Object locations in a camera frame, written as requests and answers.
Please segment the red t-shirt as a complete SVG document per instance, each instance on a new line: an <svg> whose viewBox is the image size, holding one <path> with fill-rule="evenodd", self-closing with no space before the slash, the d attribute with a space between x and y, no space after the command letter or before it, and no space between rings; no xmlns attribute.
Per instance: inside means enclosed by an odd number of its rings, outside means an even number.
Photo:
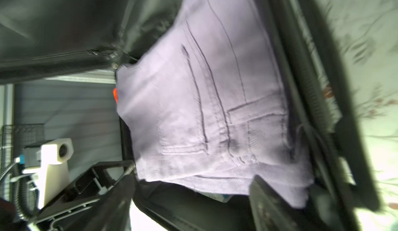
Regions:
<svg viewBox="0 0 398 231"><path fill-rule="evenodd" d="M114 95L115 102L118 103L118 91L116 88L114 88L114 90L113 90L113 95Z"/></svg>

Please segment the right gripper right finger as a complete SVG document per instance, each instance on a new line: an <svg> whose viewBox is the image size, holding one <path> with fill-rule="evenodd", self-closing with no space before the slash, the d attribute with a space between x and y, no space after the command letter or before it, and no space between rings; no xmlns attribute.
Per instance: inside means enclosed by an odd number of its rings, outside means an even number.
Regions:
<svg viewBox="0 0 398 231"><path fill-rule="evenodd" d="M297 231L290 206L260 176L249 187L249 201L257 231Z"/></svg>

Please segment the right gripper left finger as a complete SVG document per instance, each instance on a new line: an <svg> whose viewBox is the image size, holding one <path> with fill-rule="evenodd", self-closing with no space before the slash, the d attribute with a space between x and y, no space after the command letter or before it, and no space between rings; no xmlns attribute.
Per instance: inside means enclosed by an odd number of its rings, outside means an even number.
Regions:
<svg viewBox="0 0 398 231"><path fill-rule="evenodd" d="M136 177L124 175L112 189L103 195L79 199L79 206L86 210L66 221L66 231L124 231L130 206L136 190Z"/></svg>

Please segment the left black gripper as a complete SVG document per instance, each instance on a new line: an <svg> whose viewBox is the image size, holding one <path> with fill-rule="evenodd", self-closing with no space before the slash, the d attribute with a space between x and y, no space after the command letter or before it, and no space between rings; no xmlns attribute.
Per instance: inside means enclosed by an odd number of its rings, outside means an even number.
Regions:
<svg viewBox="0 0 398 231"><path fill-rule="evenodd" d="M70 183L28 221L30 231L66 231L66 221L87 209L79 199L107 193L124 175L133 174L132 160L100 162Z"/></svg>

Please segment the purple pants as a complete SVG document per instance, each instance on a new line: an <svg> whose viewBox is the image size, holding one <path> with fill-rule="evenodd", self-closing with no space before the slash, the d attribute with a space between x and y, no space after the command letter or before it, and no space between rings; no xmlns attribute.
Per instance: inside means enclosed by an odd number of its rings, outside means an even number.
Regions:
<svg viewBox="0 0 398 231"><path fill-rule="evenodd" d="M183 0L169 31L117 72L137 176L248 195L253 177L304 208L314 176L255 0Z"/></svg>

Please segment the white hard-shell suitcase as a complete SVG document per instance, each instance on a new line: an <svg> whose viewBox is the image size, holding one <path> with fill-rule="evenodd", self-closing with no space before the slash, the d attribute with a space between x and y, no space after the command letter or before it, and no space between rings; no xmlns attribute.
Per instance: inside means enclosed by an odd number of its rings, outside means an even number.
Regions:
<svg viewBox="0 0 398 231"><path fill-rule="evenodd" d="M349 187L329 135L329 119L314 61L289 0L255 0L265 22L314 176L304 208L289 211L298 231L357 231ZM1 0L1 85L87 74L103 69L116 80L175 23L183 0ZM118 114L123 160L135 163L131 206L168 231L257 231L248 195L221 203L183 185L137 176L131 132ZM1 230L30 231L39 212L32 175L21 155L1 172Z"/></svg>

